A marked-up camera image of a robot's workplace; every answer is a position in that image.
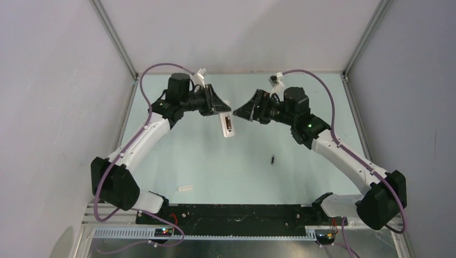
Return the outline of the white remote control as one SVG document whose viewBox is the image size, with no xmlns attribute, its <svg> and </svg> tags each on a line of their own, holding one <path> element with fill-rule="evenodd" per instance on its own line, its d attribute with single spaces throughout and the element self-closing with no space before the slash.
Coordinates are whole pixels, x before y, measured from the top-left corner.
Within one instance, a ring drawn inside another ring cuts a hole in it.
<svg viewBox="0 0 456 258">
<path fill-rule="evenodd" d="M 223 136 L 225 138 L 230 138 L 235 135 L 233 123 L 232 123 L 232 113 L 223 112 L 219 114 L 220 123 L 222 127 Z"/>
</svg>

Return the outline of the white battery cover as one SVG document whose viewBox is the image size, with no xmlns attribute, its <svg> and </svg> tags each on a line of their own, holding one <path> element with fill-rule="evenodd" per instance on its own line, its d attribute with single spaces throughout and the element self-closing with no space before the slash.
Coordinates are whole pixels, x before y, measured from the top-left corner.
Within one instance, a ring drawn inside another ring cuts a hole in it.
<svg viewBox="0 0 456 258">
<path fill-rule="evenodd" d="M 178 192 L 186 192 L 186 191 L 192 191 L 193 186 L 192 185 L 182 185 L 178 187 Z"/>
</svg>

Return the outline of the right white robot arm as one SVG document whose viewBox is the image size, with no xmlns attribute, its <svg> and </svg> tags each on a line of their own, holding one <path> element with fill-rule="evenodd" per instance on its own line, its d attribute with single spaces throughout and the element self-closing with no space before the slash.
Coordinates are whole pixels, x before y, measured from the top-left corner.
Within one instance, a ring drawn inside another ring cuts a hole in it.
<svg viewBox="0 0 456 258">
<path fill-rule="evenodd" d="M 386 171 L 346 146 L 328 123 L 311 112 L 303 88 L 286 89 L 281 101 L 258 89 L 233 115 L 261 124 L 275 121 L 290 126 L 291 135 L 299 145 L 327 159 L 357 187 L 357 195 L 329 192 L 316 199 L 312 216 L 318 224 L 326 225 L 334 217 L 345 217 L 359 219 L 371 229 L 380 230 L 406 208 L 405 176 L 398 170 Z"/>
</svg>

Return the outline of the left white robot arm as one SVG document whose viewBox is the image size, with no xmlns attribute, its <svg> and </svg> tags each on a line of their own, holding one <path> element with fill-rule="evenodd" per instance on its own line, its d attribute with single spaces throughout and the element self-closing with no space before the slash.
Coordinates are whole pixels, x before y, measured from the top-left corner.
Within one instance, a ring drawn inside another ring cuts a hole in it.
<svg viewBox="0 0 456 258">
<path fill-rule="evenodd" d="M 211 84 L 204 84 L 200 74 L 173 73 L 163 96 L 149 104 L 147 117 L 130 139 L 108 157 L 96 157 L 90 165 L 92 191 L 97 200 L 119 210 L 149 212 L 157 224 L 170 217 L 163 205 L 165 198 L 140 189 L 133 172 L 151 148 L 183 118 L 185 112 L 201 116 L 230 112 L 231 108 L 217 96 Z"/>
</svg>

